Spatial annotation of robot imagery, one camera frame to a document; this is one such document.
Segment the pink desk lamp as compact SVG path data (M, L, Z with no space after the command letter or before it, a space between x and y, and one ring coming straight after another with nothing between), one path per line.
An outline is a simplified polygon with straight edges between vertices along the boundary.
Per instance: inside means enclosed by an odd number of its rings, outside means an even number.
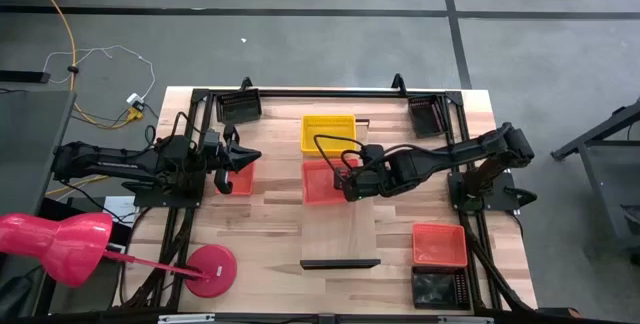
M220 245L205 245L188 259L185 268L139 259L107 249L113 229L107 213L84 213L53 221L23 213L0 216L0 252L36 258L53 279L82 285L103 258L130 262L186 277L189 291L201 298L226 293L237 277L237 260Z

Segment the orange plastic basket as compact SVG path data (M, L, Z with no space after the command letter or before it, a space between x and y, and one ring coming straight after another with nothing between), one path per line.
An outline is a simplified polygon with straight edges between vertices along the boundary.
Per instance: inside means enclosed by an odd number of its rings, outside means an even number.
M468 264L465 231L461 225L414 223L412 248L417 265L462 268Z
M232 170L219 169L215 172L214 184L216 191L226 195L248 196L252 194L253 163L235 172Z
M310 160L302 164L302 185L305 205L335 205L347 202L343 192L334 188L334 172L324 160Z

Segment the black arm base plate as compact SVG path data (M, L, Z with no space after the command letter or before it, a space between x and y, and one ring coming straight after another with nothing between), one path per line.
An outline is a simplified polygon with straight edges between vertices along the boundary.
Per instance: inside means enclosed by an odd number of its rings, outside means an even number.
M137 207L197 208L202 202L206 172L162 173L157 182L125 182Z
M463 174L460 172L450 173L447 183L452 206L463 212L514 211L520 208L517 196L507 192L514 185L511 174L501 174L493 181L493 186L487 193L476 197L470 197L466 193Z

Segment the black plastic basket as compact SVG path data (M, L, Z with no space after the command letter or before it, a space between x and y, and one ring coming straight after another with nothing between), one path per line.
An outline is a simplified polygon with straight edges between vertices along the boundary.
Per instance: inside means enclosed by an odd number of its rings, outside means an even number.
M408 110L417 138L438 136L448 130L443 107L438 95L412 96L408 98Z
M471 309L464 268L413 267L411 288L416 309Z
M216 97L216 117L220 123L246 123L259 120L261 115L262 105L258 89L246 89Z

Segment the silver metal bar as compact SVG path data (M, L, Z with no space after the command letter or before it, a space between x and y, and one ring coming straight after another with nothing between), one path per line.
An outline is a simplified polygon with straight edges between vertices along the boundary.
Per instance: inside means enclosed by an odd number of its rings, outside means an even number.
M157 324L212 324L216 320L214 313L191 313L161 315Z

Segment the gray metal cart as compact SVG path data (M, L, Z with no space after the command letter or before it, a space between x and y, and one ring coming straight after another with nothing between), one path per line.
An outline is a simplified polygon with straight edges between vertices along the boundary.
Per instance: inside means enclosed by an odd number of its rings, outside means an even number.
M609 223L609 236L589 245L587 252L621 254L640 267L640 138L631 139L633 128L640 129L640 98L553 150L551 157L562 161L580 156Z

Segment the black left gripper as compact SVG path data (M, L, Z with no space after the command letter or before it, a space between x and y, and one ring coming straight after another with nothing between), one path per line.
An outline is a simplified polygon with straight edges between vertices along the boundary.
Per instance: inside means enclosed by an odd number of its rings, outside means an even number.
M262 152L239 145L239 134L234 125L226 125L222 133L209 129L204 134L201 154L207 173L214 172L214 184L222 194L231 194L232 173L238 173L262 156Z

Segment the white paper sheet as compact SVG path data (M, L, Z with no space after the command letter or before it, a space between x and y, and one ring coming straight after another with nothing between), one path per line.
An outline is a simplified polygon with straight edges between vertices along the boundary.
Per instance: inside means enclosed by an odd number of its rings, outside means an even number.
M134 200L134 196L106 196L103 204L104 212L112 212L115 222L131 227L139 212L134 205Z

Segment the black flat floor strip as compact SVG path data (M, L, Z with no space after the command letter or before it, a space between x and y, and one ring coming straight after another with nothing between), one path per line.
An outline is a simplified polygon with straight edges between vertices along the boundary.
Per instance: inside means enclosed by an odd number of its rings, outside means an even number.
M46 84L50 74L37 71L0 70L0 82Z

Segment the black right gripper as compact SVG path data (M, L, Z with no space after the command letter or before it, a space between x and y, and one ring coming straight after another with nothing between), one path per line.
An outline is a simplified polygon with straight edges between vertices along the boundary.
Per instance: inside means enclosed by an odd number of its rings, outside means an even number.
M386 166L385 150L379 144L364 145L358 152L363 165L349 169L337 166L334 188L343 192L348 202L362 198L384 196L394 186L392 171Z

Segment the gray side table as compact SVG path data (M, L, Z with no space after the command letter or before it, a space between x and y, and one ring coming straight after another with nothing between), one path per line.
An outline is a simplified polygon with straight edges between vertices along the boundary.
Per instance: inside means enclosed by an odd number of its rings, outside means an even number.
M69 91L0 92L0 216L39 208L75 98Z

